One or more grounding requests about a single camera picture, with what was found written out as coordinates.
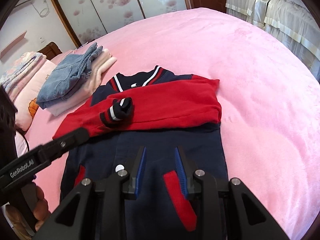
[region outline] folded pink clothing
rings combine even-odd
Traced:
[[[13,102],[20,91],[25,87],[25,85],[31,80],[31,78],[36,74],[36,72],[43,66],[46,62],[47,56],[43,55],[35,64],[31,64],[23,72],[21,72],[17,77],[15,77],[11,83],[12,88],[8,92],[10,100]]]
[[[102,52],[104,55],[101,55],[93,61],[92,63],[92,72],[90,77],[82,85],[82,87],[74,93],[68,100],[59,102],[53,106],[47,108],[47,110],[54,116],[58,116],[64,111],[77,106],[83,101],[87,100],[95,90],[101,85],[101,76],[107,71],[116,61],[117,58],[111,57],[111,54],[108,50]]]

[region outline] pillow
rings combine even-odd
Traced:
[[[39,108],[36,104],[38,93],[56,66],[50,60],[46,60],[13,101],[18,109],[16,113],[16,126],[23,131],[28,131]]]
[[[16,136],[14,137],[14,140],[16,142],[18,157],[28,152],[28,146],[27,146],[26,140],[20,133],[16,132]]]

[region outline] wooden headboard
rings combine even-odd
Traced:
[[[62,53],[61,50],[58,48],[57,44],[55,44],[54,42],[50,42],[47,46],[45,46],[38,52],[42,53],[43,55],[46,55],[47,60],[52,60],[55,56]]]

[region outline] red sleeve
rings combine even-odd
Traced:
[[[112,94],[90,107],[91,101],[86,102],[67,115],[53,138],[79,127],[86,128],[93,137],[114,130],[187,128],[208,122],[218,123],[221,119],[221,105],[216,98],[218,86],[219,80],[193,76],[191,80],[137,87]],[[133,113],[127,120],[113,125],[115,122],[111,120],[108,109],[115,99],[120,101],[123,98],[132,99]]]

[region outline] human hand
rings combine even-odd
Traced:
[[[44,198],[44,192],[38,186],[36,186],[36,196],[38,198],[38,202],[33,210],[33,215],[38,220],[35,226],[36,231],[38,231],[51,213],[49,211],[48,202]],[[26,227],[22,221],[22,215],[19,210],[11,205],[6,205],[5,211],[7,217],[13,225],[13,230],[15,231],[16,235],[21,240],[31,240],[31,236],[26,230]]]

